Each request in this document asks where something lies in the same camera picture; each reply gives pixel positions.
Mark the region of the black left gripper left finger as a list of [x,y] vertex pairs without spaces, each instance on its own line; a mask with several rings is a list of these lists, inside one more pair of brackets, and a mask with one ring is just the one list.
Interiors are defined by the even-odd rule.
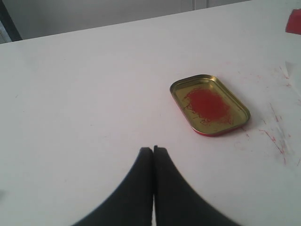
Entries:
[[76,226],[150,226],[153,211],[153,151],[140,149],[116,190]]

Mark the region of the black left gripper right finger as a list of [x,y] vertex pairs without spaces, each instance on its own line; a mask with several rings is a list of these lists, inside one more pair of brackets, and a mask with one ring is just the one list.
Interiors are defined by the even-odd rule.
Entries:
[[236,226],[186,182],[167,149],[154,147],[154,199],[158,226]]

